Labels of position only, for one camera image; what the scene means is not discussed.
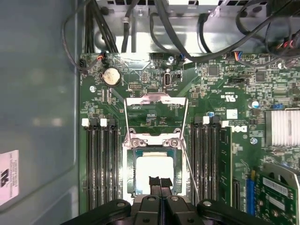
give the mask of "blue pcie slot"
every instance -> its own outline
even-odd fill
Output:
[[[254,216],[255,215],[254,181],[251,179],[246,180],[246,201],[247,201],[247,207],[246,207],[247,213]]]

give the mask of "chip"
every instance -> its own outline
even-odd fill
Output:
[[[256,82],[265,82],[266,80],[266,73],[265,72],[258,72],[256,73]]]
[[[218,66],[208,66],[208,75],[209,76],[218,76],[219,75]]]

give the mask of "green pcb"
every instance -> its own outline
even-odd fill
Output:
[[[264,139],[266,110],[278,105],[283,109],[300,105],[299,64],[292,69],[278,63],[254,68],[239,64],[230,56],[183,64],[180,58],[170,56],[108,53],[88,73],[80,74],[80,213],[112,199],[133,199],[142,193],[135,175],[136,159],[142,157],[144,148],[124,150],[128,130],[125,113],[130,132],[137,134],[173,134],[183,126],[200,196],[224,197],[225,202],[232,204],[230,179],[234,177],[240,184],[239,208],[243,211],[246,179],[252,168],[265,162],[299,168],[299,147],[275,148],[267,146]],[[83,54],[82,64],[89,65],[97,57],[98,54]],[[268,55],[242,57],[252,63],[270,59]],[[120,74],[115,84],[118,77],[112,77],[107,72],[109,68]],[[125,99],[138,99],[153,92],[178,98],[178,102],[144,104],[141,100],[124,107]],[[206,116],[210,124],[203,124]],[[219,143],[222,136],[225,142]],[[176,162],[174,193],[195,199],[188,170],[183,166],[182,150],[161,147],[157,151]],[[219,168],[224,168],[224,172],[222,179],[216,180],[214,174]]]
[[[275,225],[298,224],[297,191],[264,174],[257,174],[255,187],[256,216]]]
[[[219,145],[219,201],[230,206],[233,205],[233,165],[232,165],[232,132],[231,127],[222,128],[220,131]]]

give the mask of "silver heatsink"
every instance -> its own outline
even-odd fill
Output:
[[[266,143],[269,146],[300,146],[300,111],[267,111]]]

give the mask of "motherboard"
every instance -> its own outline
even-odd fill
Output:
[[[83,54],[81,64],[98,58]],[[158,176],[194,204],[214,199],[272,222],[280,217],[275,224],[299,224],[298,190],[277,198],[277,185],[289,184],[263,173],[269,164],[300,167],[297,60],[247,67],[232,54],[206,63],[166,53],[100,59],[80,74],[80,213],[149,194],[149,177]]]

